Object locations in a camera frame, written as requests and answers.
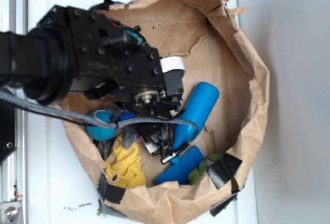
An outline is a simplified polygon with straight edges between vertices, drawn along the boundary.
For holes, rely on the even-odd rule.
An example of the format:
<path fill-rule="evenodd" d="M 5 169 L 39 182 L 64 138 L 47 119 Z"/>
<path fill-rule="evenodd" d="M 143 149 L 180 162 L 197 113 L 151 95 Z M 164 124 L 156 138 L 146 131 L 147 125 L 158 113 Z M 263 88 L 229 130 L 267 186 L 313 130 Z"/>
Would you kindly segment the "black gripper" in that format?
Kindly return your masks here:
<path fill-rule="evenodd" d="M 165 91 L 146 91 L 139 93 L 134 98 L 134 103 L 123 103 L 123 108 L 131 114 L 140 115 L 130 119 L 121 119 L 124 115 L 117 117 L 125 123 L 137 125 L 137 134 L 142 137 L 145 146 L 151 154 L 161 155 L 161 163 L 166 164 L 177 157 L 186 148 L 186 145 L 174 150 L 174 133 L 180 120 L 177 116 L 172 116 L 170 111 L 178 111 L 181 107 L 181 97 L 183 95 L 183 75 L 185 66 L 179 56 L 170 56 L 160 60 L 162 75 L 166 83 Z"/>

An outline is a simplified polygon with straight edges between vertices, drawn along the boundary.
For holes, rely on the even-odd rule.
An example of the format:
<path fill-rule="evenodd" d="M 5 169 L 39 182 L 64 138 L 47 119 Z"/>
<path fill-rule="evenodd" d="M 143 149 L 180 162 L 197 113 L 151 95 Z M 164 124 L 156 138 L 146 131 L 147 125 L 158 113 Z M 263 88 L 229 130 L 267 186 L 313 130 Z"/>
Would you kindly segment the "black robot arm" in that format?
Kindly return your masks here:
<path fill-rule="evenodd" d="M 54 6 L 26 35 L 1 33 L 1 102 L 89 129 L 132 127 L 157 146 L 162 157 L 176 152 L 183 66 L 167 69 L 138 27 L 94 10 Z M 70 93 L 106 99 L 108 118 L 55 109 Z"/>

